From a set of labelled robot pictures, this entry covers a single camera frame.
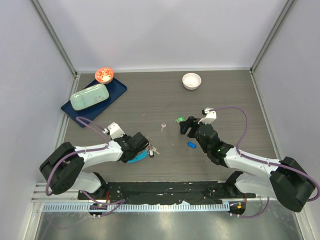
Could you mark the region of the green tagged key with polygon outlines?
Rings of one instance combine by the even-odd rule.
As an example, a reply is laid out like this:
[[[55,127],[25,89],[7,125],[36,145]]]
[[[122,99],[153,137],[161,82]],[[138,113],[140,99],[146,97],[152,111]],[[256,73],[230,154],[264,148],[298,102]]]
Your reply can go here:
[[[179,117],[179,118],[177,118],[176,120],[175,120],[175,122],[177,123],[177,124],[179,124],[180,122],[183,122],[185,119],[184,119],[184,117]]]

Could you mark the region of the large keyring with blue handle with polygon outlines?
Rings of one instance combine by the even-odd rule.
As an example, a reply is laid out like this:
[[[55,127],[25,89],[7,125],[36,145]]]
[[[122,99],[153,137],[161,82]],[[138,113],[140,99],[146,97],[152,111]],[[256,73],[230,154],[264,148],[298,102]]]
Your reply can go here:
[[[145,148],[145,150],[143,150],[140,153],[138,153],[138,155],[135,158],[129,160],[127,162],[128,164],[136,163],[136,162],[139,162],[139,161],[145,159],[146,157],[150,157],[149,156],[150,151],[153,151],[153,153],[155,155],[155,151],[153,150],[153,146],[151,144],[152,139],[149,136],[146,136],[146,135],[144,137],[148,140],[147,147]]]

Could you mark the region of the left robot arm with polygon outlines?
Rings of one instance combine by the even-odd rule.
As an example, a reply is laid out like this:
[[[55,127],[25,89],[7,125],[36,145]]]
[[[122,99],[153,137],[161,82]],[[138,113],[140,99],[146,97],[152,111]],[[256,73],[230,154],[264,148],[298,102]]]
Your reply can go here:
[[[87,173],[84,169],[105,162],[127,163],[148,145],[148,139],[140,132],[134,136],[124,134],[106,143],[87,147],[75,147],[65,142],[39,167],[46,180],[45,194],[49,197],[76,190],[88,198],[100,200],[108,191],[107,182],[99,173]]]

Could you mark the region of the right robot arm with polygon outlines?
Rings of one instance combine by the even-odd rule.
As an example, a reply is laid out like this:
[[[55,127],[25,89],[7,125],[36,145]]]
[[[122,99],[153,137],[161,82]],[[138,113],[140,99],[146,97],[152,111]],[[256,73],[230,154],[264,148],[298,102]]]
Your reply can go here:
[[[239,150],[220,140],[212,118],[190,116],[179,123],[180,133],[194,138],[212,163],[237,169],[226,193],[233,198],[240,194],[256,194],[278,200],[285,208],[299,213],[307,202],[319,198],[320,186],[291,157],[270,159]]]

